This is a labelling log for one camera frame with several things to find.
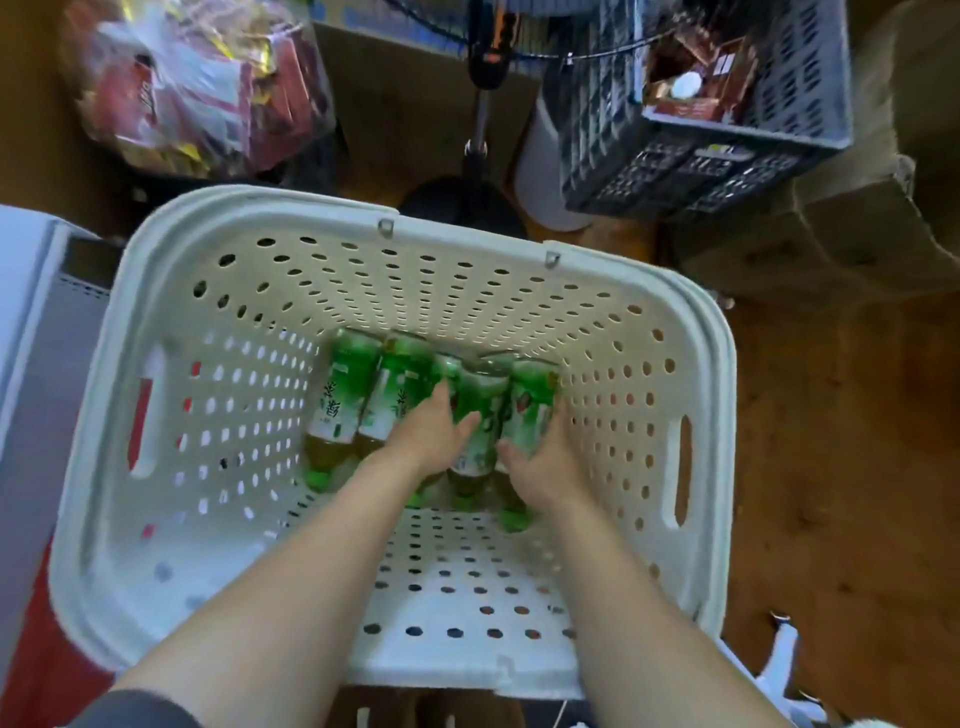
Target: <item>cardboard box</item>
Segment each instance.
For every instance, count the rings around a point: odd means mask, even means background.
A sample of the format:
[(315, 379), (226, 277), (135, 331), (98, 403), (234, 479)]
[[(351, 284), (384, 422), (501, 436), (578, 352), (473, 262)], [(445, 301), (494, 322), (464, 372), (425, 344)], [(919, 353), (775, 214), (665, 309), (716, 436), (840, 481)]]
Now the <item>cardboard box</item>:
[(960, 3), (893, 9), (853, 61), (855, 142), (760, 200), (678, 229), (703, 285), (820, 310), (960, 288)]

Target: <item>green bottle label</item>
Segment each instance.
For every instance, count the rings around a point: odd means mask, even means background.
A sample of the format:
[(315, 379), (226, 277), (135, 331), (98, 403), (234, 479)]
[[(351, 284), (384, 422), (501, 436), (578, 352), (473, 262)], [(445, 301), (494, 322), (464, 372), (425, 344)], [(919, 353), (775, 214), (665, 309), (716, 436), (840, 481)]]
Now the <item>green bottle label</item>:
[(330, 443), (353, 442), (380, 349), (375, 339), (342, 331), (334, 341), (324, 393), (307, 428), (313, 437)]
[(386, 440), (396, 421), (423, 401), (425, 384), (414, 370), (381, 369), (363, 413), (360, 434), (381, 442)]
[(466, 477), (489, 475), (496, 463), (493, 445), (500, 434), (500, 410), (509, 387), (505, 376), (484, 376), (464, 371), (457, 388), (454, 419), (463, 420), (470, 412), (479, 412), (480, 425), (473, 430), (467, 446), (452, 470)]
[[(514, 366), (510, 402), (504, 407), (501, 436), (530, 457), (550, 425), (553, 398), (559, 378), (557, 368), (547, 362), (519, 361)], [(505, 473), (497, 461), (496, 469)]]
[(412, 336), (398, 335), (384, 345), (380, 372), (360, 422), (360, 434), (383, 442), (397, 420), (429, 394), (433, 365), (430, 345)]

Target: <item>snack package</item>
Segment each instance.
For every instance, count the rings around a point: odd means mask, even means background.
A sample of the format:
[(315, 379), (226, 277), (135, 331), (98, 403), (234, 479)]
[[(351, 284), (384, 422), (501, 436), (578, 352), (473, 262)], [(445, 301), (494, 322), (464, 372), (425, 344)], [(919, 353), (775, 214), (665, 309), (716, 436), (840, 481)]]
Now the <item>snack package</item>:
[(748, 37), (716, 44), (703, 28), (682, 24), (647, 56), (644, 103), (670, 116), (736, 124), (756, 68)]
[(306, 6), (72, 0), (60, 56), (87, 133), (147, 172), (249, 177), (333, 130)]

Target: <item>fan base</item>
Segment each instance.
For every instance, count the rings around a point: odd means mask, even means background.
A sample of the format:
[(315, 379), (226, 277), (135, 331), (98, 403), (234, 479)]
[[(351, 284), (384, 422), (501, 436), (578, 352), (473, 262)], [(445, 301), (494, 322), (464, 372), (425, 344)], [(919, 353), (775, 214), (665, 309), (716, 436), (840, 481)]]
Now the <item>fan base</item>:
[(468, 194), (470, 184), (463, 177), (439, 177), (415, 188), (400, 203), (399, 211), (421, 220), (528, 239), (519, 214), (495, 186), (481, 182), (472, 205), (465, 203)]

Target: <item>plastic bottle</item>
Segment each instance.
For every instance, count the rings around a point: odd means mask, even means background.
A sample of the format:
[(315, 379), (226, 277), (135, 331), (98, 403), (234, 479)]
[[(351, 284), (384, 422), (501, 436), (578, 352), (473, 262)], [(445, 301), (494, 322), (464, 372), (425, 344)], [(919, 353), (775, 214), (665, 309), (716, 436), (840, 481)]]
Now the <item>plastic bottle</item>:
[[(528, 457), (537, 449), (550, 424), (559, 384), (560, 368), (556, 364), (533, 358), (520, 358), (514, 362), (501, 437), (512, 442)], [(527, 528), (531, 520), (530, 511), (516, 494), (507, 469), (499, 460), (493, 468), (490, 483), (503, 502), (500, 523), (504, 530), (516, 533)]]
[(330, 472), (352, 454), (382, 346), (380, 339), (352, 328), (341, 328), (333, 340), (324, 393), (303, 442), (310, 464), (307, 486), (317, 493), (326, 490)]
[(464, 363), (453, 419), (460, 422), (470, 412), (480, 412), (482, 419), (463, 453), (447, 471), (453, 486), (454, 507), (459, 511), (476, 508), (477, 496), (493, 471), (496, 462), (493, 445), (500, 434), (500, 410), (509, 387), (510, 370), (502, 364), (489, 359)]
[(383, 447), (397, 420), (430, 394), (433, 348), (421, 336), (395, 332), (383, 345), (376, 384), (357, 430), (357, 456)]
[[(441, 379), (446, 379), (450, 385), (450, 409), (455, 410), (457, 406), (457, 387), (460, 383), (460, 373), (464, 367), (464, 360), (452, 353), (436, 352), (433, 355), (433, 368), (430, 370), (430, 382), (427, 390), (433, 392)], [(420, 484), (417, 491), (407, 500), (407, 508), (420, 508), (423, 503), (423, 493), (431, 485), (440, 480), (442, 473), (429, 475)]]

